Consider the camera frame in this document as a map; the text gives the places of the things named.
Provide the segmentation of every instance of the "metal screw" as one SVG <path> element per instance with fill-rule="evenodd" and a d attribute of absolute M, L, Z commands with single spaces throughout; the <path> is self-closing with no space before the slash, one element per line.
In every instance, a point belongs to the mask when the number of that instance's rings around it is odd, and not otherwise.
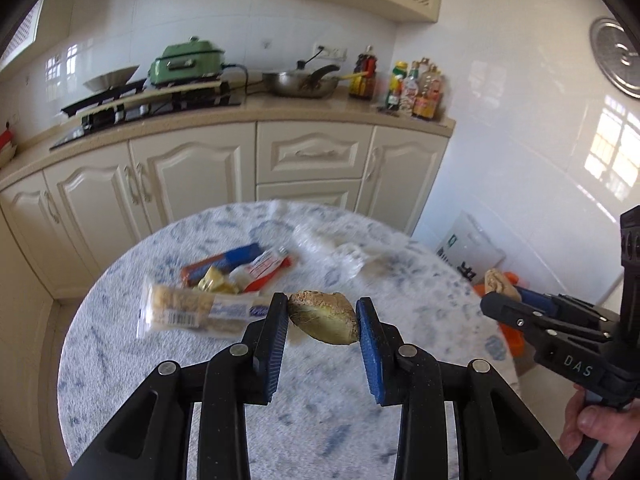
<path fill-rule="evenodd" d="M 171 375 L 176 370 L 176 366 L 174 362 L 165 361 L 164 363 L 160 363 L 158 367 L 158 373 L 160 375 Z"/>
<path fill-rule="evenodd" d="M 398 353 L 402 357 L 415 357 L 415 355 L 418 353 L 418 351 L 415 349 L 415 346 L 413 346 L 413 345 L 402 345 L 398 349 Z"/>
<path fill-rule="evenodd" d="M 489 370 L 491 370 L 491 365 L 484 359 L 476 359 L 475 361 L 473 361 L 473 363 L 471 363 L 471 366 L 479 374 L 485 374 Z"/>
<path fill-rule="evenodd" d="M 236 357 L 246 355 L 248 351 L 249 351 L 249 347 L 244 343 L 237 343 L 229 349 L 229 352 L 231 353 L 231 355 L 235 355 Z"/>

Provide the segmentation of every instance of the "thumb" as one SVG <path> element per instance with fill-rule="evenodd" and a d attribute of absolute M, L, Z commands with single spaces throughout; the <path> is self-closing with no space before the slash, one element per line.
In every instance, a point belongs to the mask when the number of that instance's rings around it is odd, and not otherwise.
<path fill-rule="evenodd" d="M 640 430 L 640 417 L 637 412 L 588 406 L 578 415 L 578 429 L 609 446 L 628 447 Z"/>

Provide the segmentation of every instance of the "kitchen floor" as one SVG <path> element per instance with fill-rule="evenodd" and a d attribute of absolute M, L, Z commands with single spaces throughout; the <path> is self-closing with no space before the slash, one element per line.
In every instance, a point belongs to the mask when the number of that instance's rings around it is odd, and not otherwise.
<path fill-rule="evenodd" d="M 71 469 L 58 420 L 58 367 L 66 332 L 71 325 L 80 301 L 62 305 L 52 343 L 52 366 L 49 373 L 49 425 L 51 447 L 55 458 L 55 471 L 50 480 L 63 480 Z M 565 378 L 535 364 L 532 348 L 527 346 L 523 357 L 515 360 L 520 380 L 522 400 L 540 421 L 547 433 L 557 441 L 564 425 L 564 407 L 575 393 L 572 383 Z"/>

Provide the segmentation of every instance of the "marble tablecloth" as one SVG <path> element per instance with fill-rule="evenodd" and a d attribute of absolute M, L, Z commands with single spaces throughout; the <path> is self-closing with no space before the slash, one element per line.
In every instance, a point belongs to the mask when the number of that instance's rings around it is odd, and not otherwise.
<path fill-rule="evenodd" d="M 517 384 L 496 323 L 481 315 L 466 281 L 420 243 L 324 205 L 227 205 L 146 238 L 117 260 L 82 302 L 65 339 L 58 377 L 60 425 L 72 462 L 159 362 L 196 364 L 230 344 L 181 330 L 137 340 L 144 277 L 177 284 L 181 266 L 211 254 L 250 242 L 290 246 L 299 224 L 382 248 L 377 271 L 346 280 L 340 267 L 303 256 L 270 283 L 268 292 L 338 290 L 353 304 L 370 296 L 380 319 L 396 325 L 406 342 L 457 364 L 487 359 L 508 383 Z M 400 408 L 380 408 L 369 393 L 358 344 L 337 347 L 306 338 L 287 345 L 273 402 L 246 407 L 252 478 L 393 478 L 399 423 Z M 192 440 L 196 429 L 194 423 Z M 449 462 L 455 477 L 457 457 Z M 190 478 L 195 478 L 194 464 L 191 453 Z"/>

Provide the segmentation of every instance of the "wall outlet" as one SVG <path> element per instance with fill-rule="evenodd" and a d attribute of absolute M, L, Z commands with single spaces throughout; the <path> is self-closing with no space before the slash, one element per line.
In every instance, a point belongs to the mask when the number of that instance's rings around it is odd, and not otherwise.
<path fill-rule="evenodd" d="M 316 43 L 314 45 L 314 54 L 322 47 L 322 53 L 318 59 L 329 59 L 331 61 L 346 61 L 347 49 L 339 46 L 331 46 L 324 43 Z"/>

